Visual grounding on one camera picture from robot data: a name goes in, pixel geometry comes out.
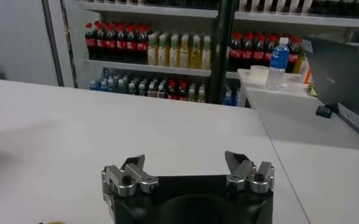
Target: red label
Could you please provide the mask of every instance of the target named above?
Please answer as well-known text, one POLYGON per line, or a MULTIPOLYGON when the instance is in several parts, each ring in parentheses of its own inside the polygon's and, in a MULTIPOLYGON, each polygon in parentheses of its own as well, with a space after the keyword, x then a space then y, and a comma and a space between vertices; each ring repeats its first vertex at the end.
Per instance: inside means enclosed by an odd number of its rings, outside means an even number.
POLYGON ((147 50, 147 44, 146 43, 138 43, 137 44, 137 50, 139 51, 146 51, 147 50))
POLYGON ((231 58, 240 58, 240 50, 231 49, 229 52, 229 57, 231 58))
POLYGON ((88 47, 95 47, 95 45, 96 45, 95 39, 86 39, 86 45, 88 47))
POLYGON ((137 49, 136 42, 127 42, 126 43, 126 49, 128 49, 128 50, 136 50, 137 49))
POLYGON ((289 62, 296 62, 298 58, 299 58, 298 55, 291 54, 291 55, 289 55, 289 62))
POLYGON ((116 44, 116 41, 114 41, 114 40, 107 40, 106 46, 107 46, 107 48, 113 49, 113 48, 117 47, 117 44, 116 44))
POLYGON ((117 48, 126 49, 126 42, 125 41, 117 41, 117 48))
POLYGON ((263 52, 262 51, 255 51, 254 52, 254 59, 261 60, 263 58, 263 52))
POLYGON ((272 56, 272 53, 266 52, 266 53, 265 53, 265 60, 266 60, 266 61, 270 61, 270 60, 271 60, 271 56, 272 56))
POLYGON ((244 59, 250 59, 252 57, 252 51, 241 51, 241 57, 244 59))
POLYGON ((104 41, 104 40, 96 40, 96 45, 98 47, 106 47, 106 41, 104 41))

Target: white countertop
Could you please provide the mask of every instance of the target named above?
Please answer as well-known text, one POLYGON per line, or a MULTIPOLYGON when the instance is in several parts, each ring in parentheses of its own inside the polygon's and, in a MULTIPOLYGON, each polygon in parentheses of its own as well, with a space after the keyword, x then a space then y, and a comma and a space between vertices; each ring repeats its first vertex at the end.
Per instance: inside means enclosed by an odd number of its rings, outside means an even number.
POLYGON ((254 90, 245 83, 242 89, 310 223, 359 223, 359 134, 335 114, 316 116, 322 105, 317 98, 254 90))
POLYGON ((308 223, 253 110, 0 81, 0 223, 112 223, 104 166, 227 174, 225 150, 273 163, 274 223, 308 223))

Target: shelf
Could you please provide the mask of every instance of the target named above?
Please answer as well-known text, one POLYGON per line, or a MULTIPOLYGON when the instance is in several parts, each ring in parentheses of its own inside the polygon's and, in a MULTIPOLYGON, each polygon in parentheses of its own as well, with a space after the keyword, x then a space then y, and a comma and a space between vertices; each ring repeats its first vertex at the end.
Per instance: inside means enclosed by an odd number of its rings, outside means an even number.
POLYGON ((291 24, 306 24, 306 25, 315 25, 315 26, 359 28, 359 19, 356 18, 236 12, 235 19, 246 20, 246 21, 263 21, 270 23, 291 23, 291 24))
POLYGON ((189 76, 197 76, 197 77, 209 77, 211 74, 211 71, 209 70, 172 68, 172 67, 164 67, 164 66, 141 65, 141 64, 113 62, 113 61, 84 60, 84 63, 90 63, 105 68, 116 68, 116 69, 144 71, 144 72, 159 72, 159 73, 189 75, 189 76))
POLYGON ((185 9, 175 7, 156 7, 143 5, 122 5, 98 2, 79 2, 80 6, 86 10, 95 12, 127 12, 127 13, 144 13, 155 15, 170 15, 170 16, 190 16, 203 18, 216 18, 217 10, 203 10, 203 9, 185 9))

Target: white wall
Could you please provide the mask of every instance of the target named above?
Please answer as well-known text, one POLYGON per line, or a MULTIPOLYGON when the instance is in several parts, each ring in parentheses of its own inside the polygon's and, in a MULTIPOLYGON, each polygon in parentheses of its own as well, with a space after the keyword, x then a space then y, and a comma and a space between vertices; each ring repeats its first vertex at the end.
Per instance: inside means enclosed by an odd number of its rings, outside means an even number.
POLYGON ((0 0, 0 66, 8 80, 57 85, 40 0, 0 0))

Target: laptop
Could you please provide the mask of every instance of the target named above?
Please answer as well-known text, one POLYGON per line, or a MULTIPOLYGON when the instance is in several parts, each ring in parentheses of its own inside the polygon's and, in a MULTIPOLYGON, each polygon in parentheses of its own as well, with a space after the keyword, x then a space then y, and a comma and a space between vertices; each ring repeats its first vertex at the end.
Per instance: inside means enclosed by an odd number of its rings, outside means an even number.
POLYGON ((302 42, 319 99, 359 133, 359 47, 312 37, 302 42))

